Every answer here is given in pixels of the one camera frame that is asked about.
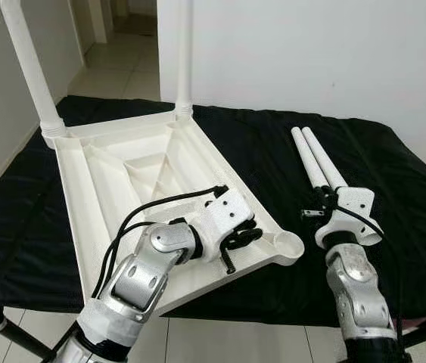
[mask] tiled floor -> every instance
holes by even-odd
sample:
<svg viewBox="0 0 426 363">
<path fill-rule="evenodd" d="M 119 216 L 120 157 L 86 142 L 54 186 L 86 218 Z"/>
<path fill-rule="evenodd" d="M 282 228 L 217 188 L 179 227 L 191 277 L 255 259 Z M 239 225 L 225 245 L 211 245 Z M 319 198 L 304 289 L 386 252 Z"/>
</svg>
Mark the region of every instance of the tiled floor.
<svg viewBox="0 0 426 363">
<path fill-rule="evenodd" d="M 160 99 L 156 38 L 117 35 L 109 45 L 94 45 L 86 60 L 89 68 L 70 89 L 72 95 Z M 75 319 L 71 314 L 19 309 L 6 309 L 6 314 L 49 346 Z M 409 351 L 415 363 L 426 362 L 426 343 Z M 345 357 L 339 329 L 154 318 L 145 325 L 129 361 L 334 363 Z M 39 361 L 0 337 L 0 363 Z"/>
</svg>

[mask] white plastic tray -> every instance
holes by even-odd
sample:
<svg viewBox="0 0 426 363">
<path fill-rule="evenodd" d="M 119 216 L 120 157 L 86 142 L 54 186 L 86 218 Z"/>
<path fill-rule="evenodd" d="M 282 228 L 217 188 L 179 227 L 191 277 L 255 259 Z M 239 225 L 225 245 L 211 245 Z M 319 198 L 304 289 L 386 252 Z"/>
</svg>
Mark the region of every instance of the white plastic tray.
<svg viewBox="0 0 426 363">
<path fill-rule="evenodd" d="M 128 213 L 151 200 L 214 185 L 237 188 L 252 206 L 264 235 L 248 247 L 230 251 L 237 268 L 233 275 L 226 274 L 219 259 L 175 267 L 156 314 L 271 262 L 291 265 L 302 256 L 300 238 L 276 224 L 193 119 L 179 123 L 174 112 L 167 112 L 77 126 L 68 132 L 69 138 L 54 142 L 85 300 L 98 279 L 102 257 Z M 136 221 L 188 219 L 211 197 L 146 209 Z M 140 233 L 123 238 L 117 262 L 134 251 Z"/>
</svg>

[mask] white cylindrical rod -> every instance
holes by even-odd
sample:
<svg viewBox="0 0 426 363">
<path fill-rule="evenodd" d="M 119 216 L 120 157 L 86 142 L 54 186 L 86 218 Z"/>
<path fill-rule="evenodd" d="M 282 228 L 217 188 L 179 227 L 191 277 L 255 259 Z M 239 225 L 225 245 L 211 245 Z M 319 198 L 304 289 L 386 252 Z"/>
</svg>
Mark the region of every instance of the white cylindrical rod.
<svg viewBox="0 0 426 363">
<path fill-rule="evenodd" d="M 176 119 L 187 120 L 192 116 L 192 0 L 180 0 L 179 13 Z"/>
<path fill-rule="evenodd" d="M 314 188 L 323 187 L 325 185 L 329 186 L 327 179 L 320 169 L 317 160 L 313 156 L 309 145 L 306 143 L 300 128 L 293 127 L 291 134 L 294 137 L 295 144 L 297 146 L 298 152 L 300 153 L 300 158 L 302 159 L 303 166 L 305 166 L 306 174 L 309 176 L 312 186 Z"/>
<path fill-rule="evenodd" d="M 66 135 L 66 127 L 58 116 L 38 55 L 24 19 L 20 0 L 0 0 L 1 11 L 21 65 L 24 79 L 38 111 L 39 124 L 46 144 L 54 148 L 53 138 Z"/>
<path fill-rule="evenodd" d="M 313 152 L 313 155 L 317 159 L 322 171 L 324 172 L 325 177 L 328 180 L 328 183 L 335 190 L 339 187 L 346 187 L 347 183 L 342 178 L 342 175 L 339 173 L 331 158 L 328 157 L 324 148 L 320 145 L 319 140 L 313 134 L 310 127 L 304 127 L 302 129 L 303 136 L 305 136 L 306 142 L 310 146 L 310 150 Z"/>
</svg>

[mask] white tube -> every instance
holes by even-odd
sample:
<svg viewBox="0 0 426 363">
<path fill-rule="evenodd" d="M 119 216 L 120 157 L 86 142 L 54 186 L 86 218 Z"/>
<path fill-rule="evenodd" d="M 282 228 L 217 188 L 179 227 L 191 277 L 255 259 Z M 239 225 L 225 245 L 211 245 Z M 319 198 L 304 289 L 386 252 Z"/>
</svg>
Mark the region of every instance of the white tube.
<svg viewBox="0 0 426 363">
<path fill-rule="evenodd" d="M 176 119 L 188 120 L 192 116 L 192 0 L 180 1 L 179 65 L 177 76 Z"/>
<path fill-rule="evenodd" d="M 313 156 L 309 145 L 306 143 L 300 128 L 293 127 L 291 134 L 294 137 L 295 144 L 297 146 L 298 152 L 300 153 L 300 158 L 302 159 L 303 166 L 305 166 L 306 174 L 309 176 L 312 186 L 314 188 L 323 187 L 324 185 L 328 186 L 327 179 L 320 169 L 317 160 Z"/>
<path fill-rule="evenodd" d="M 24 78 L 39 115 L 43 138 L 54 148 L 53 138 L 66 135 L 66 127 L 58 116 L 53 98 L 39 64 L 38 55 L 24 18 L 20 0 L 0 0 L 1 11 L 8 26 L 9 35 L 21 65 Z"/>
<path fill-rule="evenodd" d="M 339 187 L 346 187 L 347 183 L 342 178 L 342 175 L 339 173 L 331 158 L 328 157 L 324 148 L 320 145 L 319 140 L 313 134 L 310 127 L 304 127 L 302 129 L 303 136 L 305 136 L 306 142 L 310 146 L 310 150 L 313 152 L 313 155 L 317 159 L 322 171 L 324 172 L 325 177 L 327 178 L 331 187 L 335 190 Z"/>
</svg>

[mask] black cloth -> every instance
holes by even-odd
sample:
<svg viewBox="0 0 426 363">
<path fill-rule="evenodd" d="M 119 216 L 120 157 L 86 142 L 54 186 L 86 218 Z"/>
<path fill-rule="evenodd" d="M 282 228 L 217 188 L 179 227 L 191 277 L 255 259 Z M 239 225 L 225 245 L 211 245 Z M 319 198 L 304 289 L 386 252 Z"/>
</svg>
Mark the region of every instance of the black cloth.
<svg viewBox="0 0 426 363">
<path fill-rule="evenodd" d="M 67 126 L 75 126 L 172 108 L 69 96 L 58 112 Z M 194 107 L 194 119 L 278 224 L 302 238 L 306 251 L 290 267 L 268 265 L 170 316 L 337 325 L 325 251 L 300 220 L 300 211 L 316 201 L 291 137 L 293 126 L 312 128 L 349 185 L 375 192 L 372 215 L 389 241 L 367 253 L 381 291 L 395 313 L 399 263 L 404 317 L 426 316 L 426 165 L 390 128 L 361 119 L 200 106 Z M 82 308 L 56 157 L 38 132 L 0 178 L 0 305 L 56 312 Z"/>
</svg>

